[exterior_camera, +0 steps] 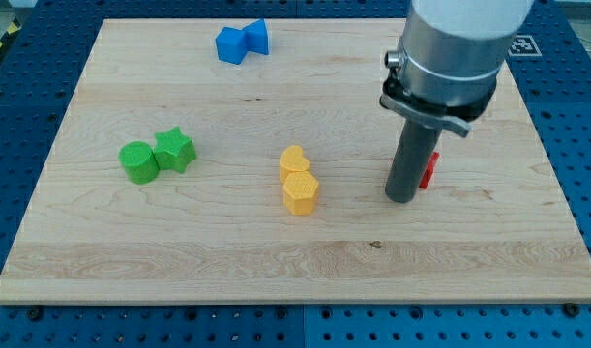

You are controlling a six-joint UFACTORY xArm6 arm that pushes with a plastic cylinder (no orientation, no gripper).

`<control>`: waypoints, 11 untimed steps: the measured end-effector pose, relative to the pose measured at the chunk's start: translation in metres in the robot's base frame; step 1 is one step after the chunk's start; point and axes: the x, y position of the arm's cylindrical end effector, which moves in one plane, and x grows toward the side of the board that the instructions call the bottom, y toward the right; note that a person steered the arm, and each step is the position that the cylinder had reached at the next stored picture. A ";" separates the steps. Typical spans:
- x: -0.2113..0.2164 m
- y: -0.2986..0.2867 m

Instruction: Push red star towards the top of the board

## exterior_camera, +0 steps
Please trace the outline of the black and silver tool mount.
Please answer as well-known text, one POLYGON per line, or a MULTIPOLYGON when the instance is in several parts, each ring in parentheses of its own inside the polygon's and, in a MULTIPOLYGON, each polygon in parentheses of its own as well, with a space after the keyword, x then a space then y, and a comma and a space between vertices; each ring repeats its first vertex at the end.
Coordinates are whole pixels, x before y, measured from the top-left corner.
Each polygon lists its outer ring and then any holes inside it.
POLYGON ((450 131, 465 138, 472 130, 470 123, 484 113, 495 89, 496 84, 493 84, 485 95, 476 101, 460 106, 448 106, 415 97, 397 79, 388 77, 383 82, 379 103, 407 121, 431 129, 450 131))

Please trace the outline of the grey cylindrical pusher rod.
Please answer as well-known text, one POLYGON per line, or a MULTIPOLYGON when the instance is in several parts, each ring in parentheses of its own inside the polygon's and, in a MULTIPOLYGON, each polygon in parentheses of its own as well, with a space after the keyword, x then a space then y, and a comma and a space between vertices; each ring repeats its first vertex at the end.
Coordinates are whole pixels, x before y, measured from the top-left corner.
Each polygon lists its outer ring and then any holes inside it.
POLYGON ((415 197, 440 134, 441 129, 405 121, 385 186, 391 200, 408 203, 415 197))

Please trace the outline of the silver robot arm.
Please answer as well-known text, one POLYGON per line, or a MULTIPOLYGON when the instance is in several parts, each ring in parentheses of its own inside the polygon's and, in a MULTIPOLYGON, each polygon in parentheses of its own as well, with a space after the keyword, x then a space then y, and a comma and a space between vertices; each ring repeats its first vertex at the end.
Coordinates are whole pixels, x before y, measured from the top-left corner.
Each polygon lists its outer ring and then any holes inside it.
POLYGON ((403 117, 386 195, 416 195, 443 131, 466 137, 495 92, 533 0, 413 0, 398 46, 384 57, 379 103, 403 117))

